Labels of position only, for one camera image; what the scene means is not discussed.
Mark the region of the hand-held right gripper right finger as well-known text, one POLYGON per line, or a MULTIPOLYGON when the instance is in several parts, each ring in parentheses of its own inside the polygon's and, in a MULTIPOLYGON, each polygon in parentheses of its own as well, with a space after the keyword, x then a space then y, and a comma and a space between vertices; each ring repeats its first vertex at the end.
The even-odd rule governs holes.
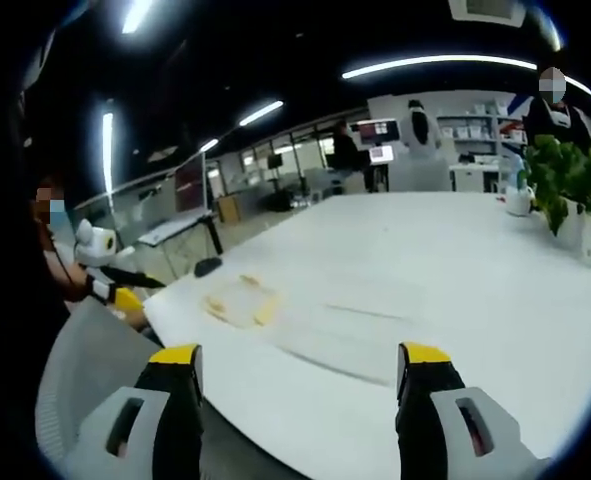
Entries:
POLYGON ((398 346, 396 390, 402 479, 537 479, 550 463, 522 442, 514 417, 467 387, 436 347, 398 346))

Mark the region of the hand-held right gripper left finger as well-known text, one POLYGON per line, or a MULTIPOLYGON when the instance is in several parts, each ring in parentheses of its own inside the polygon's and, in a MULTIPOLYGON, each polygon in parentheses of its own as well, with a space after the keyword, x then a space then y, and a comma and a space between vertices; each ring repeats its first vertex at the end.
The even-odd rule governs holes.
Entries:
POLYGON ((69 479, 198 479, 203 425, 202 349, 153 354, 133 387, 108 396, 80 425, 69 479))

